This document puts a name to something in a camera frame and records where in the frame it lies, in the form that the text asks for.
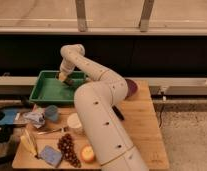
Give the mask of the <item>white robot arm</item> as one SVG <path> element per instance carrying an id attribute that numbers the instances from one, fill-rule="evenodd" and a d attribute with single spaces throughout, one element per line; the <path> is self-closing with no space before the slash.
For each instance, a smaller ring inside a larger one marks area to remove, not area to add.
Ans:
<path id="1" fill-rule="evenodd" d="M 112 107 L 128 95 L 126 80 L 115 71 L 85 57 L 81 44 L 65 45 L 60 71 L 75 67 L 89 78 L 74 93 L 74 105 L 102 171 L 149 171 L 137 147 Z"/>

